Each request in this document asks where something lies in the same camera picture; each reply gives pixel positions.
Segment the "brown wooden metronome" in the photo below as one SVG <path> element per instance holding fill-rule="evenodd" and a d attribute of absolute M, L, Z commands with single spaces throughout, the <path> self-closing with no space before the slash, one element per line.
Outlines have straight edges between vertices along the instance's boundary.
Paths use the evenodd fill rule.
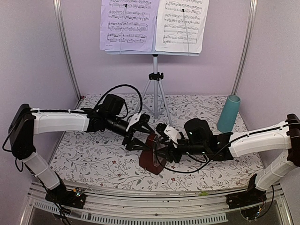
<path fill-rule="evenodd" d="M 156 159 L 154 144 L 157 139 L 158 136 L 156 134 L 148 135 L 145 142 L 146 146 L 143 148 L 139 156 L 139 166 L 154 175 L 159 175 L 163 171 L 166 164 L 166 159 L 164 157 L 158 156 L 158 159 L 162 165 L 160 165 Z"/>

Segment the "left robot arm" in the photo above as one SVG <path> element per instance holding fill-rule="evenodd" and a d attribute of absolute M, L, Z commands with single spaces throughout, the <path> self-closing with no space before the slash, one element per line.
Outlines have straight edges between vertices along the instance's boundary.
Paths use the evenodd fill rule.
<path fill-rule="evenodd" d="M 126 150 L 141 150 L 146 145 L 134 137 L 136 131 L 152 134 L 154 130 L 148 125 L 150 116 L 138 112 L 130 121 L 119 116 L 126 106 L 125 99 L 109 94 L 102 104 L 94 108 L 76 110 L 40 110 L 22 104 L 8 129 L 5 143 L 10 143 L 9 152 L 22 161 L 44 186 L 51 190 L 51 195 L 59 203 L 66 203 L 70 194 L 64 189 L 59 176 L 48 163 L 37 153 L 33 139 L 35 135 L 50 132 L 104 132 L 112 131 L 123 137 L 122 145 Z"/>

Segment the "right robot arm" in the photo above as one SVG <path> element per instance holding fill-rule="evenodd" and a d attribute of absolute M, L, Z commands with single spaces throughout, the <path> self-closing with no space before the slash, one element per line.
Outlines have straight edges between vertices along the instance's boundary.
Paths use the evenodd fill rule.
<path fill-rule="evenodd" d="M 268 150 L 282 153 L 249 182 L 242 200 L 253 204 L 271 185 L 300 165 L 300 119 L 295 114 L 270 127 L 250 132 L 227 132 L 214 135 L 206 120 L 188 120 L 184 129 L 187 138 L 169 125 L 160 132 L 163 148 L 155 147 L 156 157 L 178 163 L 183 155 L 204 155 L 209 161 L 227 161 Z"/>

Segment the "white sheet music page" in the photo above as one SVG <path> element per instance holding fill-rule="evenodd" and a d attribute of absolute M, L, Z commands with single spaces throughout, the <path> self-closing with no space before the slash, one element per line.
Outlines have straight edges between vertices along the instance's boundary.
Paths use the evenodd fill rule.
<path fill-rule="evenodd" d="M 155 50 L 200 54 L 208 8 L 208 0 L 161 0 Z"/>

